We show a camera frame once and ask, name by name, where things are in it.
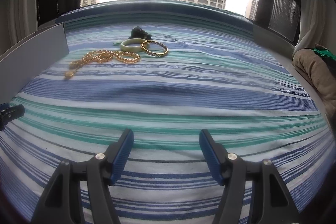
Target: silver screw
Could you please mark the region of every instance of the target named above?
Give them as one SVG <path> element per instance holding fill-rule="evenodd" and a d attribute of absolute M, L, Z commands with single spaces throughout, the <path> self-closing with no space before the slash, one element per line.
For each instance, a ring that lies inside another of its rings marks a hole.
<path fill-rule="evenodd" d="M 269 160 L 269 159 L 265 159 L 262 161 L 265 165 L 271 165 L 272 164 L 272 161 Z"/>
<path fill-rule="evenodd" d="M 235 153 L 229 153 L 227 157 L 229 160 L 235 160 L 237 158 L 237 155 Z"/>
<path fill-rule="evenodd" d="M 96 155 L 96 159 L 97 159 L 97 160 L 102 160 L 103 158 L 105 158 L 105 154 L 104 154 L 104 153 L 98 153 L 98 154 Z"/>

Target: green object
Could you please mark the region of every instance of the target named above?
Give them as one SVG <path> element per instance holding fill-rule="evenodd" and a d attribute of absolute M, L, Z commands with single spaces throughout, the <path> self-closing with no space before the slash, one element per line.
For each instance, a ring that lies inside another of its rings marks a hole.
<path fill-rule="evenodd" d="M 328 49 L 323 49 L 323 50 L 318 50 L 317 48 L 313 48 L 313 51 L 320 56 L 321 58 L 329 57 L 333 60 L 336 61 L 336 55 L 334 55 L 330 50 Z"/>

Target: brown fabric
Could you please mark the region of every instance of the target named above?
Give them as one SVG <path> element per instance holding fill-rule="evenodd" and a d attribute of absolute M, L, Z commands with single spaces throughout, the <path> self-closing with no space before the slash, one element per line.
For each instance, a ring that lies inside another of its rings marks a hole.
<path fill-rule="evenodd" d="M 305 48 L 297 51 L 292 65 L 317 90 L 328 116 L 333 117 L 336 112 L 336 79 L 326 63 L 313 50 Z"/>

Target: striped fabric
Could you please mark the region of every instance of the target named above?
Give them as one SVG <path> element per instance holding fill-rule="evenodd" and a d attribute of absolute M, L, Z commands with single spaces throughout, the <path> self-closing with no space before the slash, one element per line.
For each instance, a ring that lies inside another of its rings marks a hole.
<path fill-rule="evenodd" d="M 212 222 L 223 187 L 200 150 L 203 128 L 245 160 L 272 159 L 299 210 L 318 191 L 335 143 L 298 81 L 254 44 L 250 30 L 158 17 L 68 23 L 70 54 L 11 101 L 23 104 L 26 114 L 0 132 L 1 187 L 26 219 L 61 160 L 88 160 L 126 127 L 134 131 L 134 146 L 110 187 L 122 223 Z M 136 64 L 91 64 L 64 80 L 70 61 L 90 50 L 117 49 L 112 42 L 126 39 L 135 25 L 169 54 L 141 53 Z M 86 221 L 93 223 L 86 184 L 81 188 Z M 247 182 L 240 223 L 247 221 L 250 200 Z"/>

